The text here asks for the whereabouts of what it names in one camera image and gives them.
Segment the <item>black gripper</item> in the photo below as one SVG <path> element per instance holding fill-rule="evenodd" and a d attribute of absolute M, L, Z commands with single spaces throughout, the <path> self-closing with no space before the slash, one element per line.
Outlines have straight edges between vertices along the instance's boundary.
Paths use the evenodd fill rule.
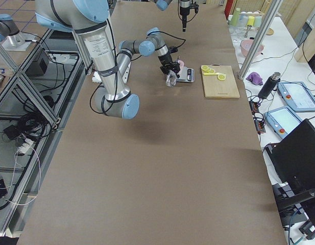
<path fill-rule="evenodd" d="M 187 16 L 190 14 L 190 10 L 194 9 L 195 14 L 199 12 L 199 4 L 190 0 L 179 0 L 180 16 L 182 17 L 182 31 L 186 31 Z"/>
<path fill-rule="evenodd" d="M 167 46 L 162 46 L 158 49 L 158 59 L 161 63 L 160 69 L 163 72 L 163 74 L 168 75 L 170 71 L 170 64 L 172 62 L 176 62 L 172 60 L 172 57 L 168 51 Z M 176 77 L 179 78 L 179 72 L 180 72 L 180 64 L 179 63 L 172 63 L 172 71 L 175 73 Z"/>

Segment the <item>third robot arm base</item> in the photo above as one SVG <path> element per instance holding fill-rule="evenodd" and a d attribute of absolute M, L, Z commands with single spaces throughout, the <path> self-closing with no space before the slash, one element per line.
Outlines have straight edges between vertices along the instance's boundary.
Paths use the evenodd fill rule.
<path fill-rule="evenodd" d="M 6 51 L 25 52 L 37 42 L 34 34 L 22 33 L 9 14 L 0 14 L 0 42 Z"/>

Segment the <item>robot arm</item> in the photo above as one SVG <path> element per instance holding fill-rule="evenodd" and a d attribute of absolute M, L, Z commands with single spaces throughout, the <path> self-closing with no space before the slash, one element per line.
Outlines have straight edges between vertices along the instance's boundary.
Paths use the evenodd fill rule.
<path fill-rule="evenodd" d="M 133 119 L 139 110 L 139 97 L 124 83 L 123 75 L 133 55 L 157 53 L 165 75 L 179 77 L 180 64 L 172 60 L 158 28 L 147 32 L 145 40 L 126 40 L 113 51 L 106 34 L 110 26 L 107 1 L 36 1 L 37 22 L 49 29 L 75 32 L 84 41 L 102 83 L 95 92 L 94 110 L 105 116 Z"/>
<path fill-rule="evenodd" d="M 157 8 L 164 11 L 168 8 L 172 1 L 169 0 L 156 0 L 152 1 L 156 4 Z M 194 15 L 191 19 L 188 19 L 191 10 L 194 10 Z M 199 12 L 199 4 L 190 0 L 179 0 L 177 3 L 177 13 L 178 17 L 182 22 L 182 31 L 186 32 L 187 24 L 191 22 Z"/>

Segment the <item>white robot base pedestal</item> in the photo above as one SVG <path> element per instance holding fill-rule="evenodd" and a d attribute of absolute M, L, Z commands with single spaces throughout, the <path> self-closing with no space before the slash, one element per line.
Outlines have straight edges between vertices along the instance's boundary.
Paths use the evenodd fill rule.
<path fill-rule="evenodd" d="M 117 66 L 115 65 L 106 71 L 95 71 L 94 75 L 92 77 L 92 81 L 94 83 L 101 83 L 102 80 L 101 80 L 100 75 L 102 75 L 103 77 L 113 75 L 113 74 L 117 73 L 116 69 L 118 68 L 118 70 L 122 76 L 122 80 L 123 80 L 124 84 L 126 84 L 128 81 L 128 76 L 129 76 L 129 72 L 130 72 L 130 66 L 131 66 L 131 58 L 129 58 L 127 55 L 119 54 L 117 56 Z"/>

